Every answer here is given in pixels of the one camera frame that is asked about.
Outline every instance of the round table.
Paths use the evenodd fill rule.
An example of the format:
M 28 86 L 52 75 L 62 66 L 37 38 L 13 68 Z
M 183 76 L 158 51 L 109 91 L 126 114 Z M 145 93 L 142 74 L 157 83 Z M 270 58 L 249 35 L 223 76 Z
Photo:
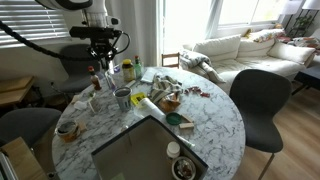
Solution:
M 153 68 L 162 75 L 168 75 L 182 83 L 183 88 L 199 86 L 210 97 L 190 93 L 181 95 L 181 105 L 175 110 L 194 120 L 192 131 L 180 130 L 166 121 L 163 124 L 174 134 L 194 143 L 192 150 L 209 166 L 204 179 L 231 179 L 240 165 L 244 147 L 245 130 L 242 117 L 229 98 L 217 85 L 196 74 L 173 68 Z M 115 77 L 118 85 L 125 85 L 122 76 Z M 152 85 L 137 82 L 132 93 L 148 94 Z M 86 100 L 93 87 L 86 88 L 80 100 Z M 90 108 L 77 110 L 69 105 L 63 112 L 58 125 L 68 120 L 85 122 L 87 130 L 73 142 L 64 143 L 58 136 L 53 139 L 53 161 L 60 179 L 98 179 L 91 153 L 121 132 L 125 126 L 140 120 L 134 111 L 122 112 L 106 82 L 96 92 L 102 109 L 93 113 Z

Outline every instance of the tray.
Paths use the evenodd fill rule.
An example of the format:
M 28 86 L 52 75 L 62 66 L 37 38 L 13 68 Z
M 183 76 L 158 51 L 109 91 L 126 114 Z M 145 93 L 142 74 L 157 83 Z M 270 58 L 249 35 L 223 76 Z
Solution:
M 160 121 L 147 116 L 91 153 L 101 179 L 173 179 L 167 145 L 176 141 L 180 155 L 196 166 L 203 179 L 208 165 Z

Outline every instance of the plastic bag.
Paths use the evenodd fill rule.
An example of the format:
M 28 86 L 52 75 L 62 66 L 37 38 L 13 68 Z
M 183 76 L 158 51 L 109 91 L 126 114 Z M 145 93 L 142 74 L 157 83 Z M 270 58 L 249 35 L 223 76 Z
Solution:
M 179 105 L 179 92 L 170 93 L 159 101 L 159 106 L 162 111 L 168 113 L 174 111 Z

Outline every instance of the bowl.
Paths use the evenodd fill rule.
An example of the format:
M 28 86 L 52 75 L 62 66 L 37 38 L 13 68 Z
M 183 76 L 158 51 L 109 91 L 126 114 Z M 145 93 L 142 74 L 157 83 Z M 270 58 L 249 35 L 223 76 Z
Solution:
M 77 122 L 67 121 L 57 128 L 56 133 L 64 142 L 72 142 L 79 136 L 80 128 Z
M 196 166 L 185 156 L 174 159 L 171 170 L 176 180 L 193 180 L 196 176 Z

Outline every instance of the cable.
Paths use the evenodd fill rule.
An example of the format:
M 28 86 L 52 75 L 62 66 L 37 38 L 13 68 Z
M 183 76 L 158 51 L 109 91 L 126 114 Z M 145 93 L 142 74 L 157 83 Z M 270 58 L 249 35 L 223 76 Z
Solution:
M 59 59 L 63 59 L 63 60 L 68 60 L 68 61 L 93 61 L 93 60 L 100 60 L 99 56 L 96 57 L 90 57 L 90 58 L 82 58 L 82 57 L 69 57 L 69 56 L 64 56 L 55 52 L 52 52 L 50 50 L 47 50 L 43 47 L 38 46 L 37 44 L 27 40 L 26 38 L 20 36 L 20 34 L 16 33 L 15 31 L 13 31 L 9 26 L 7 26 L 6 24 L 4 24 L 1 20 L 0 20 L 0 29 L 2 29 L 5 33 L 7 33 L 8 35 L 12 36 L 13 38 L 15 38 L 16 40 L 18 40 L 19 42 L 25 44 L 26 46 L 41 52 L 43 54 L 49 55 L 51 57 L 54 58 L 59 58 Z M 124 33 L 127 37 L 128 37 L 128 44 L 127 46 L 120 52 L 116 53 L 122 53 L 123 51 L 125 51 L 129 44 L 130 44 L 130 36 L 127 33 Z
M 130 41 L 131 41 L 131 40 L 130 40 L 130 36 L 129 36 L 127 33 L 125 33 L 125 32 L 122 32 L 122 34 L 124 34 L 124 35 L 127 36 L 127 38 L 128 38 L 128 43 L 127 43 L 127 46 L 126 46 L 123 50 L 119 51 L 117 54 L 120 54 L 120 53 L 122 53 L 123 51 L 127 50 L 128 47 L 129 47 L 129 45 L 130 45 Z

